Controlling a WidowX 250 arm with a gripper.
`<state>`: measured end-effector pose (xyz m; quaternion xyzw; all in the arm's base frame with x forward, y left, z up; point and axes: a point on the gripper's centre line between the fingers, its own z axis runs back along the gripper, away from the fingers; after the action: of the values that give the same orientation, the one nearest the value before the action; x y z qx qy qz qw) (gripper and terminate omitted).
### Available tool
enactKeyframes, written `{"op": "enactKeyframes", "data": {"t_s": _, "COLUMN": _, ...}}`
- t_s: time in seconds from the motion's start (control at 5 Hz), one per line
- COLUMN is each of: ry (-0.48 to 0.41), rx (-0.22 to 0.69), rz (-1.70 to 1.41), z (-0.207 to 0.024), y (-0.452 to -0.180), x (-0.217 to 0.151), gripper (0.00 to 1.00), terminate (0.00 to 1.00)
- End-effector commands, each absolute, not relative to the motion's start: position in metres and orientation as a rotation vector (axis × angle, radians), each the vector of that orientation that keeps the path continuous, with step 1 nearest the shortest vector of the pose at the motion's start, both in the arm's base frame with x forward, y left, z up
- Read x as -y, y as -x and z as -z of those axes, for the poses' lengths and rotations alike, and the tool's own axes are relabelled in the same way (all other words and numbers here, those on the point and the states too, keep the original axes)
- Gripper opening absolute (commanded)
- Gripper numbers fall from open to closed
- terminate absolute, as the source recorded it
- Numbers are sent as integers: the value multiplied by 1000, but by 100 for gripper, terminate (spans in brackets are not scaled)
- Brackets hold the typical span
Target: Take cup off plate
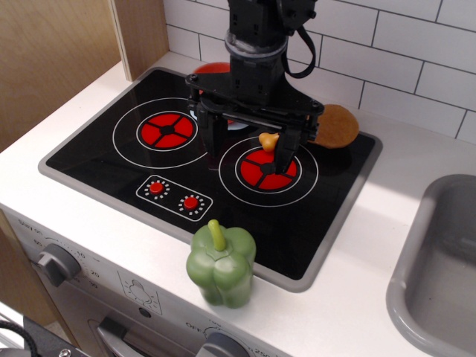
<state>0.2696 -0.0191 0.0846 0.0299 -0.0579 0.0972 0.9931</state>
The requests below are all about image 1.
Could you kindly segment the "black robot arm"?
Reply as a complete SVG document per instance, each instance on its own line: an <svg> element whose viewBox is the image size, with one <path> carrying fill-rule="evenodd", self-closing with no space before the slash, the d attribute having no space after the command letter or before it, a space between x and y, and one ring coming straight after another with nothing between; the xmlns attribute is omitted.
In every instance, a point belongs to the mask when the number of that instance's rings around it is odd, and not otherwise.
<svg viewBox="0 0 476 357"><path fill-rule="evenodd" d="M298 34L312 55L315 46L305 23L316 17L315 1L230 1L225 47L226 73L190 74L188 107L197 116L206 150L217 155L228 129L238 121L278 134L274 171L288 170L299 146L314 140L323 104L295 89L288 77L302 79L315 67L292 73L289 37Z"/></svg>

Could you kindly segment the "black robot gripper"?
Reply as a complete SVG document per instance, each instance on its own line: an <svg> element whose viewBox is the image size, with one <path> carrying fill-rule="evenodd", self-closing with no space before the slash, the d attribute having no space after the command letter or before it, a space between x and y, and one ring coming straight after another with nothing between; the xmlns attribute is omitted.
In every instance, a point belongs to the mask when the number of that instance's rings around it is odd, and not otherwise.
<svg viewBox="0 0 476 357"><path fill-rule="evenodd" d="M291 86L280 58L270 62L232 58L230 67L228 73L189 74L185 79L190 88L189 106L197 115L199 133L211 155L218 155L222 148L228 119L278 131L286 124L285 115L305 112L312 103L319 103ZM213 97L224 98L226 104L217 105ZM281 174L288 170L306 133L301 128L285 128L278 134L274 165L276 174Z"/></svg>

